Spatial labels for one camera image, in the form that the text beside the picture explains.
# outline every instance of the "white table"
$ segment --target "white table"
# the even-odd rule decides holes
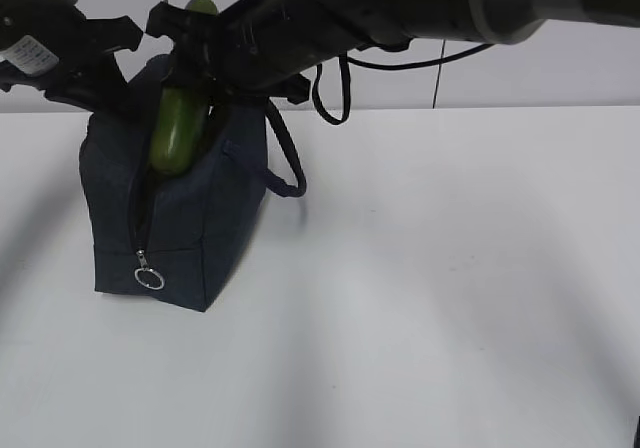
[[[287,118],[201,315],[92,292],[86,115],[0,115],[0,446],[631,447],[640,108]]]

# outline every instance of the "green cucumber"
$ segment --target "green cucumber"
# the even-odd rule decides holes
[[[209,15],[218,14],[211,0],[191,0],[186,9]],[[206,94],[192,89],[165,88],[151,139],[151,167],[167,176],[178,176],[189,170],[208,115],[209,97]]]

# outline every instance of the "bag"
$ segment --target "bag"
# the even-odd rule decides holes
[[[96,291],[145,295],[206,311],[222,291],[254,231],[266,189],[302,197],[306,179],[295,145],[268,100],[214,110],[215,134],[193,168],[160,180],[147,168],[166,57],[131,82],[141,126],[97,113],[80,153],[93,227]],[[268,169],[268,118],[298,186]]]

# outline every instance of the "sticker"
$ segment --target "sticker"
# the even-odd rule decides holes
[[[0,51],[0,56],[28,76],[43,75],[60,62],[56,55],[30,35],[23,37],[11,48]]]

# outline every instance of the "white wall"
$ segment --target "white wall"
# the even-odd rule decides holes
[[[639,118],[288,113],[308,196],[202,315],[94,294],[86,115],[0,115],[0,446],[631,448]]]
[[[142,27],[159,0],[81,0],[90,17],[129,14]],[[171,0],[184,5],[188,0]],[[215,0],[222,8],[236,0]],[[467,45],[451,43],[449,52]],[[538,106],[637,104],[640,30],[550,23],[531,41],[497,48],[444,70],[440,106]],[[132,76],[146,59],[166,52],[170,43],[147,38],[136,54],[122,54],[123,70]],[[439,41],[417,42],[410,53],[387,55],[375,50],[358,54],[370,60],[399,63],[436,58]],[[327,70],[323,94],[330,107],[341,104],[336,63]],[[354,68],[356,108],[430,107],[436,70],[376,73]],[[60,111],[31,89],[16,89],[0,98],[0,111]]]

